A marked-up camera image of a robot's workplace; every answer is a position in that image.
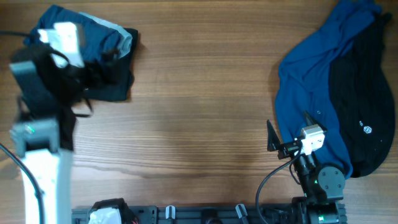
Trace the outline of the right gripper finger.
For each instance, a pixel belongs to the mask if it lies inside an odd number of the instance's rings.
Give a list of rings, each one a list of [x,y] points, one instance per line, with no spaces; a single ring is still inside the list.
[[[279,137],[271,123],[271,121],[267,120],[267,151],[273,152],[278,151],[280,147]]]
[[[324,125],[322,125],[319,121],[317,121],[313,116],[311,116],[307,111],[304,111],[303,115],[307,126],[317,125],[323,130],[324,133],[327,132],[327,128],[324,127]]]

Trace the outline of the dark navy shorts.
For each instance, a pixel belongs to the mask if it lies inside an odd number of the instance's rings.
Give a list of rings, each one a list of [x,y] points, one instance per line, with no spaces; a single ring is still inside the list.
[[[30,34],[37,35],[38,29],[51,29],[56,22],[72,22],[82,26],[85,45],[80,47],[80,52],[84,61],[102,63],[101,53],[109,49],[116,49],[118,37],[108,28],[98,25],[92,19],[77,12],[57,5],[50,6],[42,14]]]

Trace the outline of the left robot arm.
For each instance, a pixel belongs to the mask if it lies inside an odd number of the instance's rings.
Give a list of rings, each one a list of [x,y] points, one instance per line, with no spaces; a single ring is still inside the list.
[[[22,171],[25,221],[70,223],[73,132],[80,117],[72,106],[86,100],[96,71],[79,48],[46,45],[19,50],[9,68],[21,89],[9,156]]]

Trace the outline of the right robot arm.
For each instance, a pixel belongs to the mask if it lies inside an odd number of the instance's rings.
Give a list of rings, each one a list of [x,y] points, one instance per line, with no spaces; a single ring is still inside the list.
[[[256,193],[256,210],[261,223],[344,224],[348,222],[343,199],[345,175],[334,164],[322,165],[315,152],[323,146],[327,128],[304,112],[306,127],[291,142],[282,143],[270,121],[267,121],[267,150],[278,152],[278,159],[290,160],[273,170],[262,181]],[[303,197],[291,203],[260,205],[259,194],[265,183],[278,171],[289,167],[290,174],[303,190]]]

